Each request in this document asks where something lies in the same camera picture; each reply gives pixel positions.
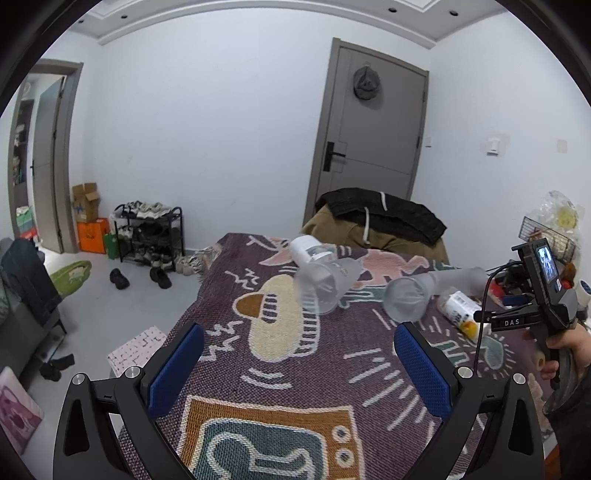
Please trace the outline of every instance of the clear plastic cup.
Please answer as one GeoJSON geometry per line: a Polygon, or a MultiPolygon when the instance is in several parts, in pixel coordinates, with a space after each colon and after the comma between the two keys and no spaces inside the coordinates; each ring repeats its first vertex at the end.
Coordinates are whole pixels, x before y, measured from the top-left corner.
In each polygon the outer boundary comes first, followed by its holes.
{"type": "Polygon", "coordinates": [[[353,258],[306,263],[295,273],[295,296],[308,312],[332,312],[361,271],[361,263],[353,258]]]}
{"type": "Polygon", "coordinates": [[[437,270],[396,278],[388,283],[382,304],[395,322],[418,322],[433,295],[441,295],[454,287],[470,297],[479,297],[487,280],[486,272],[478,267],[437,270]]]}
{"type": "Polygon", "coordinates": [[[382,304],[395,322],[418,322],[435,289],[435,279],[428,273],[401,277],[388,283],[382,304]]]}

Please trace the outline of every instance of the blue gripper pad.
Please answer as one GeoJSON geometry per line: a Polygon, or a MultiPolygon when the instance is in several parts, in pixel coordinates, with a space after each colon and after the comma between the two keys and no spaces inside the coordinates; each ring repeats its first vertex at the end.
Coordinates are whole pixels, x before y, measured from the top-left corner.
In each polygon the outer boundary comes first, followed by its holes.
{"type": "Polygon", "coordinates": [[[445,420],[457,394],[452,363],[441,350],[431,347],[410,322],[396,328],[394,348],[429,413],[445,420]]]}
{"type": "Polygon", "coordinates": [[[164,364],[148,390],[151,418],[167,415],[203,352],[203,329],[195,324],[164,364]]]}

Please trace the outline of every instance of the black shoe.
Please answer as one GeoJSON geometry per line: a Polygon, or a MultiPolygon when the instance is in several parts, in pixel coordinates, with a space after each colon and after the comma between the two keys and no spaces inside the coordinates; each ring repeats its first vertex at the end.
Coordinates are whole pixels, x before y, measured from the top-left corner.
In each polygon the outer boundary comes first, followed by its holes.
{"type": "Polygon", "coordinates": [[[74,365],[74,355],[66,355],[61,358],[54,358],[49,360],[50,365],[56,367],[58,370],[65,370],[74,365]]]}
{"type": "Polygon", "coordinates": [[[150,278],[155,281],[160,288],[170,288],[173,286],[166,272],[160,267],[150,268],[150,278]]]}
{"type": "Polygon", "coordinates": [[[45,380],[52,380],[57,382],[61,378],[61,372],[52,364],[43,364],[39,369],[39,373],[45,380]]]}
{"type": "Polygon", "coordinates": [[[114,268],[109,275],[111,283],[115,284],[117,290],[124,290],[129,287],[129,280],[123,276],[118,268],[114,268]]]}

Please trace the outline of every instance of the light switch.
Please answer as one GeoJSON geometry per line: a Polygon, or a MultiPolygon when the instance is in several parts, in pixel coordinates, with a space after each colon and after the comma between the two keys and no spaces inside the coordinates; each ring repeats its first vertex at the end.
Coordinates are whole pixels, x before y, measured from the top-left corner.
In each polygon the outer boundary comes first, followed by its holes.
{"type": "Polygon", "coordinates": [[[486,142],[486,154],[498,156],[501,152],[501,139],[489,138],[486,142]]]}
{"type": "Polygon", "coordinates": [[[566,140],[558,139],[556,142],[556,151],[558,153],[568,153],[569,143],[566,140]]]}

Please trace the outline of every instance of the plastic bottle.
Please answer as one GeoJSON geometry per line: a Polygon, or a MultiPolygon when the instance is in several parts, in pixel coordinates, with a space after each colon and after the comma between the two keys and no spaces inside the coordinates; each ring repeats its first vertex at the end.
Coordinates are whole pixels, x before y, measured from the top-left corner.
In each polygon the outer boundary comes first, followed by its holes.
{"type": "MultiPolygon", "coordinates": [[[[474,300],[455,287],[448,288],[437,299],[437,309],[450,323],[460,330],[473,343],[478,341],[480,323],[474,321],[474,312],[481,309],[474,300]]],[[[482,336],[490,335],[491,324],[485,323],[482,336]]]]}

